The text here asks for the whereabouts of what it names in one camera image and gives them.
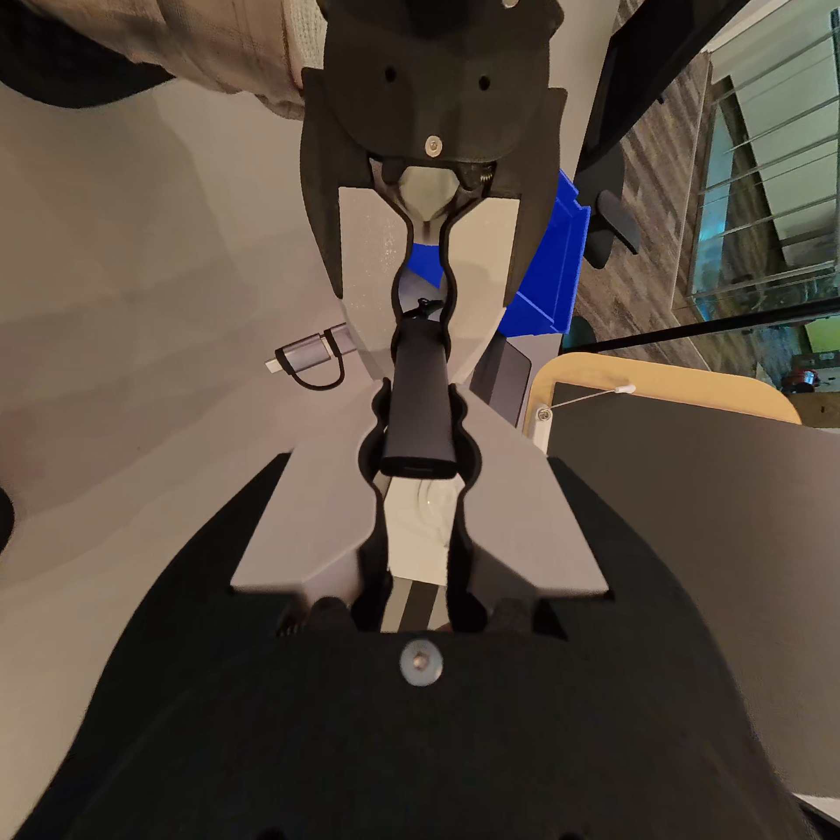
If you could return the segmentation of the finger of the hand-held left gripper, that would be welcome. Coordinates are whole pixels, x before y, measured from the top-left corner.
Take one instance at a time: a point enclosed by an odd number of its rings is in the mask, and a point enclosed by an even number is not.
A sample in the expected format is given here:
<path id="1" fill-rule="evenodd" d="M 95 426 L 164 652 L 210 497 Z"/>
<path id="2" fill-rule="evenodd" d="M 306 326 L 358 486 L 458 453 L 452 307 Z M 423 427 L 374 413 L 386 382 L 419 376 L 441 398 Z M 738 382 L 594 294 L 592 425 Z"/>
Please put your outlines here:
<path id="1" fill-rule="evenodd" d="M 455 291 L 447 322 L 451 383 L 466 382 L 506 310 L 519 204 L 517 198 L 485 198 L 448 230 L 446 256 Z"/>
<path id="2" fill-rule="evenodd" d="M 394 375 L 394 288 L 407 260 L 406 220 L 375 190 L 339 188 L 345 321 L 374 380 Z"/>

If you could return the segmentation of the black USB cable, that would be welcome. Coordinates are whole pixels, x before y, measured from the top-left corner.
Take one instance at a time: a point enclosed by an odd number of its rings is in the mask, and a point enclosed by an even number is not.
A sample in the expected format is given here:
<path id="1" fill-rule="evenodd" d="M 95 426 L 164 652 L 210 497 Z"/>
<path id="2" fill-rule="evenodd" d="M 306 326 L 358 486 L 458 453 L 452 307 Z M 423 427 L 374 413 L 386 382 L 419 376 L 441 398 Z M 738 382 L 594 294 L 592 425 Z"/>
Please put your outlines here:
<path id="1" fill-rule="evenodd" d="M 446 299 L 439 290 L 408 298 L 408 308 L 387 321 L 384 331 L 367 338 L 349 318 L 331 328 L 292 341 L 275 350 L 266 367 L 287 374 L 312 392 L 336 389 L 345 379 L 345 358 L 357 353 L 373 380 L 411 383 L 420 392 L 443 392 L 449 386 L 447 364 L 452 340 L 445 321 Z M 305 379 L 307 371 L 329 361 L 339 365 L 337 378 L 327 384 Z"/>

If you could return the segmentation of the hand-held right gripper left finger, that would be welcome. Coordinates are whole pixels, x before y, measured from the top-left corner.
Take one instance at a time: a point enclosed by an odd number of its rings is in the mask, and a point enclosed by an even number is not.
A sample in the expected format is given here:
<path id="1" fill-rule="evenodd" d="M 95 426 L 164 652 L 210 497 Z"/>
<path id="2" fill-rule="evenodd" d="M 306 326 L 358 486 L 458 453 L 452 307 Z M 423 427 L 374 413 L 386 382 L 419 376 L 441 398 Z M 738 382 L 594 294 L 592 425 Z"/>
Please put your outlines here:
<path id="1" fill-rule="evenodd" d="M 392 593 L 384 500 L 374 478 L 391 383 L 374 381 L 290 452 L 230 584 L 311 610 L 338 599 L 363 631 L 382 627 Z"/>

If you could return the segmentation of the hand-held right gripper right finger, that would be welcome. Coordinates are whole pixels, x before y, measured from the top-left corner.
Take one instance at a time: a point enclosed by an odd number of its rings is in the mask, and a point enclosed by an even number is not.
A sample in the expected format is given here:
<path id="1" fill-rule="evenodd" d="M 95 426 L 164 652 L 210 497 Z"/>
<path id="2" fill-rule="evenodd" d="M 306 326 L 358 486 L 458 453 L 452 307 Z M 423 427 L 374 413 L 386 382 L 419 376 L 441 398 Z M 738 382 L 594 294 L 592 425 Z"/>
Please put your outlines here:
<path id="1" fill-rule="evenodd" d="M 604 596 L 609 584 L 547 456 L 475 394 L 449 387 L 458 493 L 448 618 L 482 632 L 504 602 Z"/>

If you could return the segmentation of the black floor lamp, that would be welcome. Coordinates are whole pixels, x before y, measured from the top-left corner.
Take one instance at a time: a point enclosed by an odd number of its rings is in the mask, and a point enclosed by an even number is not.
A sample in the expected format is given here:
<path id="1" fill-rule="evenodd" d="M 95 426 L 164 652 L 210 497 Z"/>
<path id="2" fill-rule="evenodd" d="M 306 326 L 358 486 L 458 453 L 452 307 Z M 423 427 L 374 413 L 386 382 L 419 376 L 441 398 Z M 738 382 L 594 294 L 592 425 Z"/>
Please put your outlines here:
<path id="1" fill-rule="evenodd" d="M 774 326 L 789 326 L 794 322 L 813 321 L 836 316 L 839 313 L 839 297 L 830 297 L 796 304 L 788 308 L 731 316 L 711 321 L 693 322 L 669 329 L 638 333 L 620 339 L 590 342 L 573 347 L 561 347 L 560 355 L 569 353 L 604 353 L 646 347 L 656 343 L 687 340 L 707 335 L 718 335 L 746 329 L 763 329 Z"/>

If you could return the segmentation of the black office chair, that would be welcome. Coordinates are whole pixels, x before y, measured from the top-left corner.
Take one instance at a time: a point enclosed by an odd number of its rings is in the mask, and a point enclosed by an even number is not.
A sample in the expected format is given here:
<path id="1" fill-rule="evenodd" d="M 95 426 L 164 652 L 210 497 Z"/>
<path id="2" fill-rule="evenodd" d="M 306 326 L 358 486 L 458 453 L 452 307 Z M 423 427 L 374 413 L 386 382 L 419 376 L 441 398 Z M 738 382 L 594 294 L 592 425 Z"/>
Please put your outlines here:
<path id="1" fill-rule="evenodd" d="M 641 232 L 623 205 L 622 138 L 746 1 L 645 1 L 611 37 L 574 185 L 591 210 L 584 258 L 608 262 L 615 240 L 638 254 Z"/>

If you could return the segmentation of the blue plastic bin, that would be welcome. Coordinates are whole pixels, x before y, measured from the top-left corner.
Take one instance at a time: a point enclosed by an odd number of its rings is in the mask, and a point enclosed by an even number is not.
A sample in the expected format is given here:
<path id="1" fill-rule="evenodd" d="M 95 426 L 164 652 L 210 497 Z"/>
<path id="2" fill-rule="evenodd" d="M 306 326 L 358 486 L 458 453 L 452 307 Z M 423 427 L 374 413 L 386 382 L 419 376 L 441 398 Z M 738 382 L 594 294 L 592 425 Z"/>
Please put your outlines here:
<path id="1" fill-rule="evenodd" d="M 535 184 L 542 197 L 556 185 L 556 195 L 543 237 L 500 321 L 498 331 L 506 339 L 560 336 L 570 330 L 589 233 L 592 210 L 579 202 L 579 191 L 566 174 L 551 171 Z M 443 306 L 445 273 L 438 241 L 415 243 L 406 270 L 430 284 L 430 290 L 410 293 L 417 302 L 407 315 L 432 318 Z"/>

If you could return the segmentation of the dark grey usb hub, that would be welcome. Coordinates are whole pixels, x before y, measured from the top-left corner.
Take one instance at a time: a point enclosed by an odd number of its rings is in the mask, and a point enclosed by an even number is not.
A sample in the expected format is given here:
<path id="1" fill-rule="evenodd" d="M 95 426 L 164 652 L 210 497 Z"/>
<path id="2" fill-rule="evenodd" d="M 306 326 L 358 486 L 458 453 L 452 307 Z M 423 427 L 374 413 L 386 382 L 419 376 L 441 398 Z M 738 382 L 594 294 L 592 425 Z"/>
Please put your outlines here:
<path id="1" fill-rule="evenodd" d="M 452 479 L 457 461 L 441 325 L 426 318 L 405 319 L 397 338 L 381 473 Z"/>

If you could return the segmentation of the wooden book stand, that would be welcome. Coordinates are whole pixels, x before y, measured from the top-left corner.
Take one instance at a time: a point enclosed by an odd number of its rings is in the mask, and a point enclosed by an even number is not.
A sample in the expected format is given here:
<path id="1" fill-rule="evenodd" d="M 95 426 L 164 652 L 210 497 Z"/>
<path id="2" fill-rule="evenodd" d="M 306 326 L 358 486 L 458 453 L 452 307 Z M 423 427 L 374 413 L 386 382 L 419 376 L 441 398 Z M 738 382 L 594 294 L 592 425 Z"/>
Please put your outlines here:
<path id="1" fill-rule="evenodd" d="M 530 359 L 512 352 L 512 362 L 480 363 L 469 382 L 473 395 L 510 425 L 531 419 Z M 538 392 L 554 383 L 597 391 L 633 393 L 660 401 L 702 406 L 802 425 L 791 401 L 771 385 L 748 377 L 640 360 L 573 352 L 548 362 L 537 373 Z M 461 478 L 389 479 L 385 516 L 390 571 L 402 588 L 413 582 L 443 586 L 450 533 Z"/>

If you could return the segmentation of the person's left forearm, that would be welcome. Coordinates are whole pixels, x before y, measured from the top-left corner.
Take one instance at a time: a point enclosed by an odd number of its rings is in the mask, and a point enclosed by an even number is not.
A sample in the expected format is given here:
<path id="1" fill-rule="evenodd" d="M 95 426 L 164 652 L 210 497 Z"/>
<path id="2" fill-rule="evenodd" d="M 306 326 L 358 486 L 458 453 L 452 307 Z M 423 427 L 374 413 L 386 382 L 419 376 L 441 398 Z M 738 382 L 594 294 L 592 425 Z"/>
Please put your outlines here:
<path id="1" fill-rule="evenodd" d="M 34 1 L 135 64 L 164 68 L 208 90 L 253 95 L 301 121 L 302 72 L 321 69 L 327 1 Z"/>

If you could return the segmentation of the black sheet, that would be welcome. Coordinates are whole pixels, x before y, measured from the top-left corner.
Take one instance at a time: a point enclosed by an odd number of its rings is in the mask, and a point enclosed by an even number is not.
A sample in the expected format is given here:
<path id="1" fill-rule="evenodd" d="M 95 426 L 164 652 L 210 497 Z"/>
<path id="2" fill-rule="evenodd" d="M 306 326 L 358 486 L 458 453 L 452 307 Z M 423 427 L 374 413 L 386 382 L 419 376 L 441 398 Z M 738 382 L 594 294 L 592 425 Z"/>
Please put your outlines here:
<path id="1" fill-rule="evenodd" d="M 557 385 L 561 459 L 667 564 L 800 795 L 839 791 L 838 435 Z"/>

